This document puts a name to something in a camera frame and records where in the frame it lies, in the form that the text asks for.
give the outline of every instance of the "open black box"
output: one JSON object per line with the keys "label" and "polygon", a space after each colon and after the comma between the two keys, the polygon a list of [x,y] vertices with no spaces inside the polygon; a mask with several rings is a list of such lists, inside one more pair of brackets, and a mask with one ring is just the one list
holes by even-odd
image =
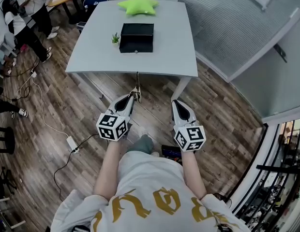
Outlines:
{"label": "open black box", "polygon": [[154,24],[124,23],[121,31],[120,52],[153,52]]}

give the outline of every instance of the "white table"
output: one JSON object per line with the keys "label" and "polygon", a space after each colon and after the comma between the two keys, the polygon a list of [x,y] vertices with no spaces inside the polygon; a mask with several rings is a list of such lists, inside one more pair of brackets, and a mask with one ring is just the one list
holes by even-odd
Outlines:
{"label": "white table", "polygon": [[[160,0],[156,16],[130,16],[117,5],[119,1],[98,4],[75,45],[66,72],[175,75],[180,81],[171,100],[177,99],[191,77],[198,76],[185,4]],[[153,53],[120,53],[111,44],[111,37],[121,33],[123,23],[154,23]]]}
{"label": "white table", "polygon": [[0,34],[0,48],[2,46],[5,47],[12,55],[14,55],[16,57],[16,53],[14,53],[13,48],[5,43],[5,35],[4,34]]}

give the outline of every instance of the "potted plant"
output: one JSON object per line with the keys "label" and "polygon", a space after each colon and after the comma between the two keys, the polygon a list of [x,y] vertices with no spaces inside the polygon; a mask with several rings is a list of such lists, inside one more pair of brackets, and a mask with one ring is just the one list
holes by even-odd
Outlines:
{"label": "potted plant", "polygon": [[119,39],[120,39],[120,36],[118,35],[118,33],[113,34],[112,39],[111,39],[112,44],[114,46],[119,46]]}

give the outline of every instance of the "star-shaped cushion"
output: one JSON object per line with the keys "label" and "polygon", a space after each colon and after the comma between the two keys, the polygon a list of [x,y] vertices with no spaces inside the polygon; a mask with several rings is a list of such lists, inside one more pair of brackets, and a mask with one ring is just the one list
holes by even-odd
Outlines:
{"label": "star-shaped cushion", "polygon": [[152,14],[155,15],[154,6],[158,5],[156,0],[126,0],[119,2],[118,5],[126,9],[126,13],[129,15],[135,14]]}

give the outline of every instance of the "black trousers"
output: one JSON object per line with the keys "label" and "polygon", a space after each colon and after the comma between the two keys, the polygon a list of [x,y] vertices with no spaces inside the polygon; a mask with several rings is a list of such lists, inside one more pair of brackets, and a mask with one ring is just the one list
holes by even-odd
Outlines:
{"label": "black trousers", "polygon": [[28,26],[25,26],[25,28],[23,28],[22,31],[15,36],[15,38],[18,41],[18,45],[29,45],[41,62],[44,62],[47,59],[47,49],[43,47],[36,34]]}
{"label": "black trousers", "polygon": [[9,102],[5,102],[0,99],[0,113],[3,112],[16,112],[18,113],[20,111],[20,108],[18,108],[15,105],[10,104]]}
{"label": "black trousers", "polygon": [[40,32],[43,32],[46,37],[49,36],[52,30],[51,20],[48,13],[48,10],[45,6],[43,6],[39,11],[37,11],[35,14],[33,14],[32,19],[36,22],[38,25],[38,30]]}

